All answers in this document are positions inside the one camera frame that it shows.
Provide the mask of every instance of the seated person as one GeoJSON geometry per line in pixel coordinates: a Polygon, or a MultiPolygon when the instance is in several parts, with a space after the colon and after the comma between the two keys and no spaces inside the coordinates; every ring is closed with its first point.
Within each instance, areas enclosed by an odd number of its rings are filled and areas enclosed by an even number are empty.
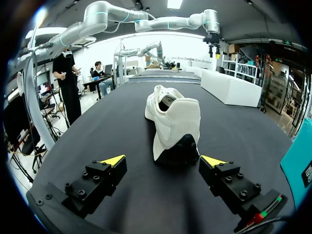
{"type": "MultiPolygon", "coordinates": [[[[104,72],[101,70],[102,63],[100,61],[95,63],[96,69],[92,73],[92,77],[101,77],[104,75],[104,72]]],[[[99,88],[103,96],[107,95],[107,87],[111,87],[111,91],[114,89],[113,80],[107,79],[102,81],[99,85],[99,88]]]]}

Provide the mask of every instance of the screw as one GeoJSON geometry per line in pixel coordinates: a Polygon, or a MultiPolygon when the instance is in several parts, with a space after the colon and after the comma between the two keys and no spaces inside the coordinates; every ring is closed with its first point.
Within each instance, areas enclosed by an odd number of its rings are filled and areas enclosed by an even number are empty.
{"type": "Polygon", "coordinates": [[[82,173],[82,178],[85,179],[87,176],[88,176],[88,173],[87,173],[87,172],[83,172],[83,173],[82,173]]]}
{"type": "Polygon", "coordinates": [[[50,200],[52,198],[52,195],[51,194],[47,194],[46,196],[45,196],[45,199],[47,199],[47,200],[50,200]]]}
{"type": "Polygon", "coordinates": [[[241,198],[246,198],[247,197],[247,191],[246,190],[242,190],[242,191],[240,191],[240,197],[241,198]]]}
{"type": "Polygon", "coordinates": [[[81,197],[81,198],[84,198],[86,196],[86,192],[84,190],[79,190],[78,191],[78,195],[81,197]]]}
{"type": "Polygon", "coordinates": [[[254,187],[255,187],[256,189],[260,189],[260,188],[261,188],[261,184],[256,183],[256,184],[254,185],[254,187]]]}
{"type": "Polygon", "coordinates": [[[237,178],[242,179],[243,177],[244,177],[244,174],[242,174],[242,173],[237,174],[237,178]]]}
{"type": "Polygon", "coordinates": [[[70,183],[66,183],[65,184],[65,189],[66,190],[71,190],[72,189],[72,185],[70,183]]]}
{"type": "Polygon", "coordinates": [[[227,176],[227,177],[225,178],[225,182],[231,183],[231,182],[232,182],[232,177],[231,177],[231,176],[227,176]]]}
{"type": "Polygon", "coordinates": [[[39,206],[42,206],[42,205],[43,205],[43,201],[39,199],[39,200],[37,201],[37,204],[38,204],[39,206]]]}
{"type": "Polygon", "coordinates": [[[93,177],[93,180],[94,180],[94,182],[98,182],[99,176],[98,176],[98,175],[95,175],[95,176],[93,177]]]}

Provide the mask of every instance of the monitor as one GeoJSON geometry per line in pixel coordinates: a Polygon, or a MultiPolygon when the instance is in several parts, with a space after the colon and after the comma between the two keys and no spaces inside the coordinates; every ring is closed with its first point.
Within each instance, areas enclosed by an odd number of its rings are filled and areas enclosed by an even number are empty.
{"type": "Polygon", "coordinates": [[[43,83],[49,82],[49,72],[42,73],[37,76],[37,86],[42,85],[43,83]]]}
{"type": "Polygon", "coordinates": [[[106,66],[105,66],[104,74],[105,74],[105,75],[111,75],[111,74],[112,74],[112,67],[113,67],[112,64],[106,65],[106,66]]]}
{"type": "Polygon", "coordinates": [[[22,130],[29,129],[28,113],[25,108],[24,95],[18,95],[3,110],[3,125],[11,144],[18,142],[22,130]]]}
{"type": "Polygon", "coordinates": [[[37,76],[38,95],[41,98],[47,92],[51,91],[50,73],[45,72],[37,76]]]}

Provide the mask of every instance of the black sole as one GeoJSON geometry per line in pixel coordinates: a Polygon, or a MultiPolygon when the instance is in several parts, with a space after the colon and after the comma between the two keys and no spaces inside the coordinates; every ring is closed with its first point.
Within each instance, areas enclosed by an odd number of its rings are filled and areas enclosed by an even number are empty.
{"type": "Polygon", "coordinates": [[[199,159],[195,140],[191,134],[184,135],[172,148],[164,150],[155,161],[158,165],[181,167],[194,165],[199,159]]]}

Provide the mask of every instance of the yellow tip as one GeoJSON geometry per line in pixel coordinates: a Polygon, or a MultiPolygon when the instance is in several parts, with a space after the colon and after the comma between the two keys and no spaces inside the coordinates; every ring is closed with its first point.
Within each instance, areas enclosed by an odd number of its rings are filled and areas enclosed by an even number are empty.
{"type": "Polygon", "coordinates": [[[122,160],[124,157],[126,157],[126,155],[120,155],[120,156],[116,156],[113,158],[109,158],[107,160],[104,161],[100,161],[100,163],[107,163],[107,164],[111,164],[112,167],[114,167],[120,160],[122,160]]]}
{"type": "Polygon", "coordinates": [[[205,161],[207,161],[212,167],[215,167],[215,165],[218,165],[220,163],[227,163],[227,162],[224,162],[224,161],[212,158],[212,157],[204,156],[204,155],[201,155],[200,157],[202,157],[205,161]]]}

